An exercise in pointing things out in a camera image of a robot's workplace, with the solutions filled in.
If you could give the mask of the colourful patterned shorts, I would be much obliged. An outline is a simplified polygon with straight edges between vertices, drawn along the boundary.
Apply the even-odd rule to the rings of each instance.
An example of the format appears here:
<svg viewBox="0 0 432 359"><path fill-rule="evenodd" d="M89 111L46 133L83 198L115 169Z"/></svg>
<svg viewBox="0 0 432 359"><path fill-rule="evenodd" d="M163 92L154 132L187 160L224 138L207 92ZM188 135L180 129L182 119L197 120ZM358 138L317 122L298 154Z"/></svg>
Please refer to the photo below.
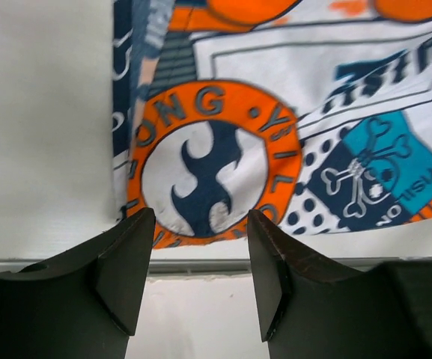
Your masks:
<svg viewBox="0 0 432 359"><path fill-rule="evenodd" d="M432 219L432 1L115 1L118 219L155 248Z"/></svg>

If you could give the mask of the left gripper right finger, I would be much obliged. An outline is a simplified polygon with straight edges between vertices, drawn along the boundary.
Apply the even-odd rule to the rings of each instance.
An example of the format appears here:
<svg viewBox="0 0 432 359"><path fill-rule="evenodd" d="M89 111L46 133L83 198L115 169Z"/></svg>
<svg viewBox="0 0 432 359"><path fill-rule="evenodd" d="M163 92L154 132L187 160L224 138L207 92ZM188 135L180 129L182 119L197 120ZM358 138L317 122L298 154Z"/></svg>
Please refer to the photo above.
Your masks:
<svg viewBox="0 0 432 359"><path fill-rule="evenodd" d="M432 260L368 271L248 215L261 339L272 358L432 358Z"/></svg>

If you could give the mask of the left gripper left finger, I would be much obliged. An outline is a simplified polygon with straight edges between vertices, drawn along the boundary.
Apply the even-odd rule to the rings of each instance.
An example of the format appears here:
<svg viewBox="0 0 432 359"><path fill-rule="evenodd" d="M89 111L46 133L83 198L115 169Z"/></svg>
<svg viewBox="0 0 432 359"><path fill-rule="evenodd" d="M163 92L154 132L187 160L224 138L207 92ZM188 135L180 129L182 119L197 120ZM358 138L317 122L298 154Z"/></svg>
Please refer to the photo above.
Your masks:
<svg viewBox="0 0 432 359"><path fill-rule="evenodd" d="M0 358L123 358L136 332L155 215L0 272Z"/></svg>

